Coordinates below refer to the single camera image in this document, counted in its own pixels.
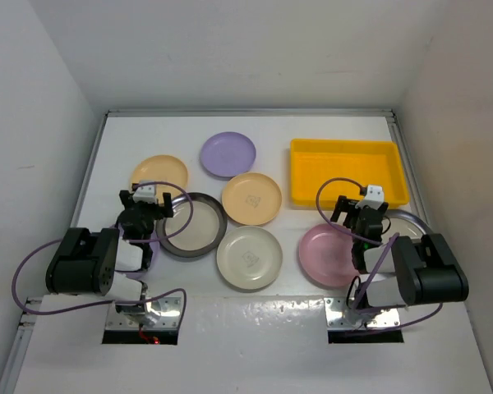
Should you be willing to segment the steel rimmed plate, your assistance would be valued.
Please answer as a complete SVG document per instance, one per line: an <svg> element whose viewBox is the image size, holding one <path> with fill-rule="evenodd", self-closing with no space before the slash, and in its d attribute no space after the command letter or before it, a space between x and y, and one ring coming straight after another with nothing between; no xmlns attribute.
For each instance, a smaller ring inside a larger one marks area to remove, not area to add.
<svg viewBox="0 0 493 394"><path fill-rule="evenodd" d="M189 194L194 213L188 226L177 236L159 243L170 254L181 259L195 259L219 246L228 226L228 217L222 204L214 197L198 192ZM178 231L187 221L190 204L184 195L172 201L173 217L156 224L156 236L164 238Z"/></svg>
<svg viewBox="0 0 493 394"><path fill-rule="evenodd" d="M402 209L389 209L384 215L382 224L383 244L387 243L395 233L409 237L413 243L419 243L424 235L433 233L418 216Z"/></svg>

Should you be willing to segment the cream white plate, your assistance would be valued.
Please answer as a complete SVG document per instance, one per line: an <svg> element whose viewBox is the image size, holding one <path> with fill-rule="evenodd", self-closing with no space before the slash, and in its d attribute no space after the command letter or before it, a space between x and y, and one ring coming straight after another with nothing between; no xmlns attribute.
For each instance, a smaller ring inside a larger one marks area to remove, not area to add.
<svg viewBox="0 0 493 394"><path fill-rule="evenodd" d="M223 237L216 252L216 263L229 285L242 291L258 291L279 276L283 251L269 231L244 226Z"/></svg>

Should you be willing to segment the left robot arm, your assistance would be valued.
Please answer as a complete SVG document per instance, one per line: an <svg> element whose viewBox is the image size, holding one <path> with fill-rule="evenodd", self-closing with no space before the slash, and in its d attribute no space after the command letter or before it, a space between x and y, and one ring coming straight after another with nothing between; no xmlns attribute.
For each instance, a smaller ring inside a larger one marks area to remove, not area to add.
<svg viewBox="0 0 493 394"><path fill-rule="evenodd" d="M159 243L152 241L158 222L173 216L172 196L159 202L153 186L119 193L123 211L112 227L91 232L82 227L67 230L45 276L49 292L90 295L115 300L115 310L130 320L150 325L152 304L130 305L146 298L141 277L154 264Z"/></svg>

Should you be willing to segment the pink plate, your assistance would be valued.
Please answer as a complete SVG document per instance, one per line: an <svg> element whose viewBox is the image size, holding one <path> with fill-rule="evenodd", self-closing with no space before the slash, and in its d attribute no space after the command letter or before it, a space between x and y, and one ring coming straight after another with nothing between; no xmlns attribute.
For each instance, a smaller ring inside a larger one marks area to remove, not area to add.
<svg viewBox="0 0 493 394"><path fill-rule="evenodd" d="M315 284L343 287L359 275L352 265L351 250L351 236L328 224L319 224L301 238L298 258L302 270Z"/></svg>

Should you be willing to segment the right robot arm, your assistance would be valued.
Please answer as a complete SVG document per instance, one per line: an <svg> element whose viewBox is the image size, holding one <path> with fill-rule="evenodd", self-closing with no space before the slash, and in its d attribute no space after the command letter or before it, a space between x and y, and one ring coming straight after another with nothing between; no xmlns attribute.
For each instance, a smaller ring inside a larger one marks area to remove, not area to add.
<svg viewBox="0 0 493 394"><path fill-rule="evenodd" d="M379 208L338 197L331 222L346 214L345 232L352 237L352 264L367 279L358 284L349 309L373 314L382 309L465 301L469 283L440 233L418 239L392 235L383 242L387 204Z"/></svg>

